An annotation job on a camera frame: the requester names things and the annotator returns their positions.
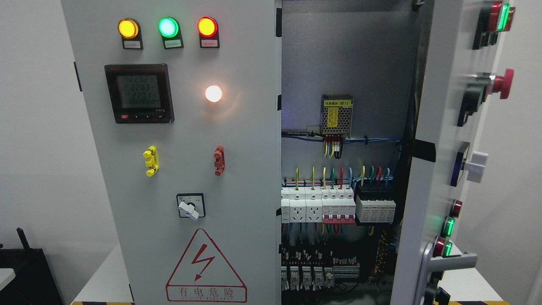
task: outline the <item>indicator label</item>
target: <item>indicator label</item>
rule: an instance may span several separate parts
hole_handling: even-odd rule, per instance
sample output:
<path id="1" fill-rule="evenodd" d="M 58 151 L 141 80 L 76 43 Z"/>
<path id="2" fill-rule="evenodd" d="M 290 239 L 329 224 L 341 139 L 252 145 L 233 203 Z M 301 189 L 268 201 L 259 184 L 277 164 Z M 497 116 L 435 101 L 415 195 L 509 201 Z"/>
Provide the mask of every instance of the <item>indicator label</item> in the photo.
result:
<path id="1" fill-rule="evenodd" d="M 208 48 L 208 47 L 218 47 L 218 40 L 214 39 L 202 39 L 202 47 Z"/>
<path id="2" fill-rule="evenodd" d="M 166 48 L 180 48 L 183 46 L 183 44 L 180 42 L 180 39 L 165 40 L 164 45 L 166 46 Z"/>
<path id="3" fill-rule="evenodd" d="M 126 40 L 124 41 L 124 47 L 130 49 L 140 49 L 141 43 L 137 40 Z"/>
<path id="4" fill-rule="evenodd" d="M 339 125 L 339 108 L 330 107 L 327 109 L 327 127 L 337 127 Z"/>
<path id="5" fill-rule="evenodd" d="M 324 100 L 324 107 L 352 107 L 352 100 L 350 99 Z"/>

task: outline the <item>red push button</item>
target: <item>red push button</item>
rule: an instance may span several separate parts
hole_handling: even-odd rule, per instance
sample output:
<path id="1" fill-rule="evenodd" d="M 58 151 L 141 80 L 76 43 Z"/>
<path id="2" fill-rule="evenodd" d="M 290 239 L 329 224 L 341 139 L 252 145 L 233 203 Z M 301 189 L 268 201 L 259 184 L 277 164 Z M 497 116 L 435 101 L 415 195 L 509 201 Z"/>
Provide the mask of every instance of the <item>red push button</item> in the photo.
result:
<path id="1" fill-rule="evenodd" d="M 442 255 L 442 251 L 444 250 L 445 244 L 446 244 L 446 240 L 444 238 L 437 237 L 437 240 L 435 241 L 435 246 L 433 247 L 433 257 Z"/>
<path id="2" fill-rule="evenodd" d="M 463 202 L 459 200 L 454 200 L 454 204 L 451 206 L 450 216 L 453 218 L 459 217 L 461 207 L 463 207 Z"/>
<path id="3" fill-rule="evenodd" d="M 496 76 L 493 83 L 493 93 L 500 92 L 500 99 L 507 99 L 512 88 L 512 80 L 514 79 L 514 69 L 506 69 L 504 76 Z"/>
<path id="4" fill-rule="evenodd" d="M 502 10 L 502 1 L 495 1 L 491 6 L 491 12 L 489 13 L 489 22 L 487 24 L 488 32 L 496 32 L 499 26 L 499 17 Z"/>

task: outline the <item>red wire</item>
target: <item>red wire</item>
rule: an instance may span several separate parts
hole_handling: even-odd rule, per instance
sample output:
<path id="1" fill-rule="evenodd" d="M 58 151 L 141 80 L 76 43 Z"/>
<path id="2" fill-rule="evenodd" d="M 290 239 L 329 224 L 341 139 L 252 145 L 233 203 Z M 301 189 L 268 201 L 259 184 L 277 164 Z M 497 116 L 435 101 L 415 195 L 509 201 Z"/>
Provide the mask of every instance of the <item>red wire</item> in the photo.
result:
<path id="1" fill-rule="evenodd" d="M 340 168 L 340 187 L 339 189 L 343 189 L 343 177 L 344 177 L 344 168 Z"/>
<path id="2" fill-rule="evenodd" d="M 376 173 L 378 174 L 378 180 L 376 182 L 376 186 L 377 187 L 380 187 L 380 180 L 382 179 L 382 167 L 379 166 L 378 167 L 378 170 L 376 171 Z"/>

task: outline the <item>lightning bolt symbol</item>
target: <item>lightning bolt symbol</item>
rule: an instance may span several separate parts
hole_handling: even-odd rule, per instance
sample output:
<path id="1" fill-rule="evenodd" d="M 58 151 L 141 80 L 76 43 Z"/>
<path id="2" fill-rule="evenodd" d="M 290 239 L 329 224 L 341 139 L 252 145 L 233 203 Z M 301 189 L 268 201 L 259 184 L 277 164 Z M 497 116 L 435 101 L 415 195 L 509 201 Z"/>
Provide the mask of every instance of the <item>lightning bolt symbol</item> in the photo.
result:
<path id="1" fill-rule="evenodd" d="M 191 265 L 207 261 L 207 265 L 203 267 L 202 271 L 199 274 L 196 274 L 196 278 L 194 279 L 194 282 L 202 277 L 201 274 L 203 273 L 203 271 L 209 266 L 212 260 L 215 259 L 215 256 L 213 256 L 213 257 L 198 260 L 199 256 L 203 253 L 203 251 L 205 251 L 206 248 L 207 248 L 207 245 L 203 244 L 202 247 L 199 248 L 199 251 L 198 251 L 198 254 L 196 254 L 196 257 L 192 260 Z"/>

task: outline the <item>green indicator light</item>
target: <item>green indicator light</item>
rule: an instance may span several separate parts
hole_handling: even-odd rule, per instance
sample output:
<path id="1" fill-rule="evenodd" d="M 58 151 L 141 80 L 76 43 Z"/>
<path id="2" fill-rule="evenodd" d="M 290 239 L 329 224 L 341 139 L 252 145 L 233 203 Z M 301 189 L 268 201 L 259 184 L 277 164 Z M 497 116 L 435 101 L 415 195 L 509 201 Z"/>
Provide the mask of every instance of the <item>green indicator light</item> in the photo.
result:
<path id="1" fill-rule="evenodd" d="M 179 24 L 171 17 L 164 17 L 158 22 L 158 30 L 165 38 L 173 38 L 179 33 Z"/>
<path id="2" fill-rule="evenodd" d="M 443 256 L 449 256 L 451 252 L 451 242 L 446 242 L 446 246 L 444 246 L 444 255 Z"/>
<path id="3" fill-rule="evenodd" d="M 500 22 L 499 26 L 497 27 L 497 31 L 502 31 L 505 29 L 506 22 L 508 21 L 508 12 L 510 12 L 510 3 L 505 3 L 502 6 Z"/>
<path id="4" fill-rule="evenodd" d="M 444 223 L 444 229 L 442 230 L 442 234 L 445 237 L 451 236 L 451 233 L 454 231 L 454 225 L 455 219 L 452 217 L 448 217 L 446 219 L 446 223 Z"/>

